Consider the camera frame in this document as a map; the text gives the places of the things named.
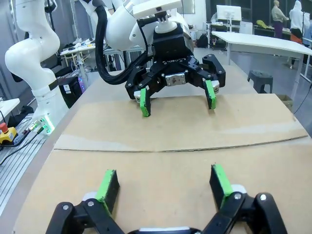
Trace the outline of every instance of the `white hoodie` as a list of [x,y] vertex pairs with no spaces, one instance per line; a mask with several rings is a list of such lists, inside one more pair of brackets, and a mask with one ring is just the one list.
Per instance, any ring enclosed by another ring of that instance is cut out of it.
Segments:
[[[298,28],[302,32],[303,12],[301,11],[301,9],[302,9],[301,2],[297,0],[294,3],[293,9],[289,12],[289,18],[291,19],[291,29]],[[308,15],[305,14],[303,30],[309,27],[310,27],[310,21],[309,21]]]

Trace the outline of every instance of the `cardboard sheet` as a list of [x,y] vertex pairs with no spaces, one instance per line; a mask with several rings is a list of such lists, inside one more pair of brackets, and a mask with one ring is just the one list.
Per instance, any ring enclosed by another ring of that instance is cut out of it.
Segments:
[[82,106],[55,149],[162,152],[222,149],[307,136],[274,94],[220,95],[208,110],[204,96],[156,98],[142,117],[133,101]]
[[[289,234],[310,234],[312,147],[268,144],[201,152],[120,153],[53,151],[19,214],[15,234],[42,234],[56,205],[74,205],[96,191],[107,169],[117,169],[114,218],[125,233],[140,227],[203,229],[216,212],[211,164],[222,164],[232,184],[249,195],[268,192]],[[246,233],[235,227],[231,234]]]

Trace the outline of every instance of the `white robot link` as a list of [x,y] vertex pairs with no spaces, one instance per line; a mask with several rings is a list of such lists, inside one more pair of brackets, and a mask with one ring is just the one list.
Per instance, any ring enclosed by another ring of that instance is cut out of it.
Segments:
[[45,15],[44,0],[16,0],[18,27],[29,38],[13,45],[5,54],[10,72],[21,77],[32,89],[38,107],[33,121],[46,122],[43,133],[49,135],[68,111],[54,73],[40,63],[59,49],[59,38],[51,29]]

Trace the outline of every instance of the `stool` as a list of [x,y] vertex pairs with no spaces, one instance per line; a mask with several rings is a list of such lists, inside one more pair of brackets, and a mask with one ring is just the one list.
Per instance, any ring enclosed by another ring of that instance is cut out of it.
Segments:
[[264,86],[266,84],[270,86],[270,94],[272,93],[273,76],[271,76],[270,74],[261,71],[251,70],[249,72],[247,81],[249,82],[250,79],[253,80],[253,88],[257,91],[257,93],[266,94],[266,92],[264,91]]

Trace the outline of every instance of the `backpack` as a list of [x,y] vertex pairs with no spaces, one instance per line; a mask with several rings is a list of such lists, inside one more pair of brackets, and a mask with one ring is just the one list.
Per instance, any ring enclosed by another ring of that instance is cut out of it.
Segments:
[[196,46],[199,48],[207,48],[208,47],[207,34],[203,34],[200,36],[200,38],[196,41]]

